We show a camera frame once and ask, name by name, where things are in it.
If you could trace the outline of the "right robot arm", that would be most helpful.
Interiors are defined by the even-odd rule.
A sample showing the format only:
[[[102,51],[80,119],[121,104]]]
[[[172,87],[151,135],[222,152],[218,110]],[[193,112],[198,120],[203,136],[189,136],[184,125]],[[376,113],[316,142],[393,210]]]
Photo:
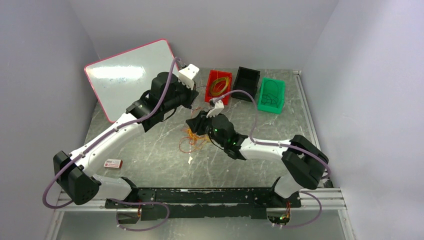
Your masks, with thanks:
[[[207,136],[232,159],[283,164],[287,173],[273,183],[269,197],[275,207],[282,207],[299,190],[317,189],[324,174],[329,172],[327,156],[302,135],[280,141],[250,138],[236,132],[225,115],[207,117],[203,110],[186,120],[186,124],[194,134]]]

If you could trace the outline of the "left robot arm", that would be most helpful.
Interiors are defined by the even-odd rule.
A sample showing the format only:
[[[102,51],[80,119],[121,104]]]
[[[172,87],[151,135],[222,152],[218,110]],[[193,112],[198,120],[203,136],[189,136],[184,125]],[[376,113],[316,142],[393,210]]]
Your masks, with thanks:
[[[179,107],[191,109],[198,96],[194,66],[178,71],[160,72],[151,89],[133,102],[120,118],[84,146],[67,154],[59,151],[53,157],[55,181],[67,193],[71,203],[83,205],[96,198],[115,199],[132,208],[139,200],[137,186],[126,177],[97,175],[106,160],[133,138],[145,134],[167,120]]]

